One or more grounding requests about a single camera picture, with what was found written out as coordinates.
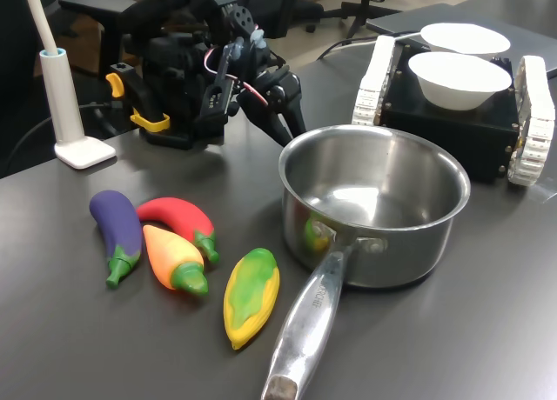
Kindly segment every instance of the table surface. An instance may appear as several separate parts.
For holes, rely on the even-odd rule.
[[[310,129],[350,120],[368,48],[299,71]],[[137,133],[109,143],[116,162],[78,172],[55,160],[0,181],[0,398],[258,399],[275,338],[308,277],[281,239],[281,149],[240,116],[221,147],[183,152]],[[305,399],[554,400],[554,178],[552,152],[540,184],[526,192],[505,180],[473,184],[425,282],[345,289]],[[206,211],[221,254],[207,272],[206,299],[165,289],[145,255],[118,290],[107,290],[88,210],[105,189],[134,204],[182,197]],[[256,247],[274,253],[281,286],[267,325],[236,352],[222,299],[235,263]]]
[[[456,7],[557,38],[557,0],[466,0]]]

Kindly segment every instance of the purple eggplant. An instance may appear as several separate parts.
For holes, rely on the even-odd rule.
[[[120,279],[138,263],[143,242],[141,223],[130,200],[114,190],[101,191],[93,196],[89,211],[97,221],[106,246],[111,271],[106,284],[115,289]]]

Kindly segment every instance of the red wire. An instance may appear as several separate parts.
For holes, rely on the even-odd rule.
[[[217,74],[217,72],[215,70],[211,70],[209,68],[209,65],[207,64],[207,62],[209,61],[209,57],[211,56],[212,52],[215,50],[215,48],[211,48],[209,49],[207,52],[205,52],[205,56],[203,58],[203,65],[205,67],[205,69],[207,71],[209,71],[212,74]],[[226,74],[227,78],[230,78],[231,80],[234,81],[238,81],[238,77],[233,76],[232,74]],[[265,98],[263,96],[261,96],[261,94],[255,90],[250,84],[242,81],[241,84],[245,87],[246,90],[250,91],[255,97],[258,98],[258,100],[260,102],[262,102],[265,106],[268,106],[269,103],[265,100]]]

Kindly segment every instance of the white bowl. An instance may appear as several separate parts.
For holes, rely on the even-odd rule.
[[[487,61],[511,47],[500,33],[470,23],[429,24],[420,35],[432,51],[475,55]]]
[[[424,52],[408,65],[426,99],[449,110],[475,109],[512,82],[501,67],[471,55]]]

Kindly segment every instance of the white desk lamp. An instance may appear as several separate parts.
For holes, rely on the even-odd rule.
[[[27,2],[44,45],[39,56],[56,135],[57,157],[78,170],[114,157],[114,148],[84,134],[66,51],[57,48],[54,42],[41,0]]]

